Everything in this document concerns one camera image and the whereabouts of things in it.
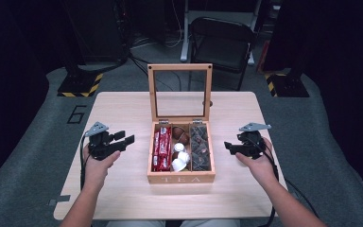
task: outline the forearm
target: forearm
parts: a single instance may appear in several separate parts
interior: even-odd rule
[[[277,181],[262,186],[284,226],[326,226]]]
[[[98,194],[99,190],[84,187],[60,226],[90,227]]]

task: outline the human hand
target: human hand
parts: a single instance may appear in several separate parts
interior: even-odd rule
[[[84,163],[86,163],[83,188],[93,189],[99,192],[104,186],[105,178],[108,175],[108,168],[113,166],[113,162],[120,157],[120,151],[114,152],[102,161],[90,157],[88,151],[87,144],[83,149]]]
[[[272,157],[272,144],[267,138],[264,138],[264,142],[266,145],[267,155]],[[273,173],[272,164],[265,155],[262,155],[261,157],[253,160],[252,158],[237,152],[235,157],[250,169],[252,176],[262,186],[264,186],[266,183],[272,183],[274,181],[277,182],[275,174]]]

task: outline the metal hinge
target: metal hinge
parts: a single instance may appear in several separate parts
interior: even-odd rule
[[[201,119],[193,119],[193,124],[202,124]]]
[[[167,124],[169,124],[169,120],[167,120],[167,119],[160,119],[159,120],[159,124],[161,124],[161,125],[167,125]]]

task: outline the wrist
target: wrist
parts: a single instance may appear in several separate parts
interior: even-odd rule
[[[98,187],[96,185],[92,185],[90,183],[86,183],[83,186],[83,188],[81,190],[81,193],[88,194],[90,196],[97,196],[100,191],[101,191],[101,187]]]
[[[276,177],[266,179],[259,184],[264,188],[265,191],[280,185]]]

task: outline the wooden box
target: wooden box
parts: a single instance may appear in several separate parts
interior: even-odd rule
[[[166,78],[179,78],[179,74],[188,78],[188,90],[166,88]],[[190,91],[192,74],[202,77],[198,91]],[[212,183],[216,175],[209,123],[212,64],[149,64],[148,80],[152,113],[149,183]],[[181,171],[172,166],[177,159],[176,143],[184,143],[190,157]]]

